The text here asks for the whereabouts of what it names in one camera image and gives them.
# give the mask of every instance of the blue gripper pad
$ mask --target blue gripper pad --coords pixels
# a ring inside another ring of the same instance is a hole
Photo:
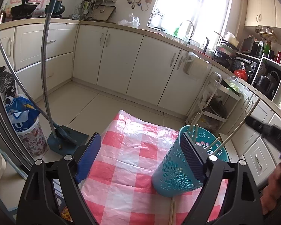
[[[208,154],[203,147],[194,144],[190,137],[184,133],[180,137],[180,148],[195,178],[204,183],[206,180],[206,159]]]
[[[92,164],[94,163],[94,160],[101,147],[101,136],[98,133],[95,133],[87,145],[89,146],[86,148],[77,163],[77,173],[74,178],[78,184],[88,176],[90,168],[92,167]]]

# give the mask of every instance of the electrical outlet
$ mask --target electrical outlet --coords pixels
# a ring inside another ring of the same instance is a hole
[[[145,0],[146,3],[152,3],[152,0]]]

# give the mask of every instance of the red plastic bag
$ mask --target red plastic bag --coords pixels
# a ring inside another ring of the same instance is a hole
[[[235,70],[234,74],[244,81],[247,81],[247,79],[248,79],[248,75],[247,75],[246,70],[244,68],[240,69],[240,70]]]

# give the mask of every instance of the black kettle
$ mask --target black kettle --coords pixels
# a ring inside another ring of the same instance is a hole
[[[278,82],[280,82],[279,75],[276,71],[273,70],[266,76],[259,76],[256,82],[256,89],[259,90],[262,94],[264,94],[267,98],[272,100],[278,88]]]

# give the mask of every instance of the person's hand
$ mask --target person's hand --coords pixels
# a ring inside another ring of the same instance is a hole
[[[263,215],[272,211],[276,205],[277,200],[281,196],[281,163],[276,167],[275,171],[268,178],[268,186],[263,190],[261,197],[261,206]]]

